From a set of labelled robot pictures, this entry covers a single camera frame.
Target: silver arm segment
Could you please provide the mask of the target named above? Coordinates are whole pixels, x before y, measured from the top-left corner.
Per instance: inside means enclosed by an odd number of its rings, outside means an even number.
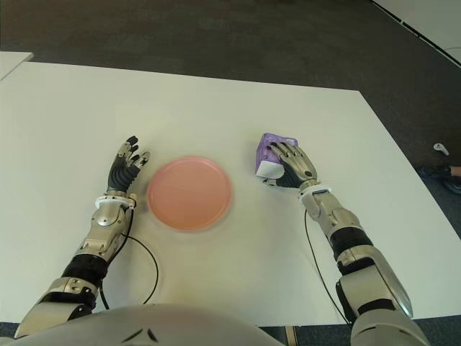
[[[107,181],[107,192],[97,198],[91,228],[60,278],[27,313],[15,337],[35,334],[66,321],[86,316],[96,306],[102,280],[117,249],[122,233],[127,232],[136,208],[136,196],[127,190],[144,164],[146,151],[133,155],[138,139],[130,137],[120,147]]]
[[[322,228],[343,275],[336,292],[346,318],[354,324],[352,346],[428,346],[411,320],[408,294],[359,219],[317,179],[301,184],[300,202]]]

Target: person's foot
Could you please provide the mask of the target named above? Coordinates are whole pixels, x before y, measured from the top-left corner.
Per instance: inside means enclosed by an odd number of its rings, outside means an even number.
[[[416,170],[421,178],[448,179],[452,177],[447,164],[436,167],[420,167]]]
[[[448,187],[448,190],[451,192],[461,195],[461,178],[453,177],[446,179],[444,180],[444,185]]]

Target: robot forearm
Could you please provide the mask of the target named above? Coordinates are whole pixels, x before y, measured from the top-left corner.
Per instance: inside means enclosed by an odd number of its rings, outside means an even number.
[[[15,337],[34,334],[77,317],[90,314],[96,306],[99,286],[119,247],[120,235],[127,231],[135,208],[133,196],[109,191],[96,201],[91,229],[60,278],[22,320]]]
[[[410,298],[359,219],[317,179],[301,185],[300,201],[321,226],[342,274],[336,292],[354,324],[352,345],[429,345],[410,319]]]

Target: gray floor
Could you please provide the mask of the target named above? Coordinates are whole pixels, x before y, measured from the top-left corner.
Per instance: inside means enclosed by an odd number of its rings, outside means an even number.
[[[357,89],[412,164],[446,162],[436,142],[461,164],[461,69],[366,0],[1,0],[0,29],[2,50],[34,61]],[[461,198],[426,185],[460,235]],[[460,343],[460,317],[419,323],[434,345]]]

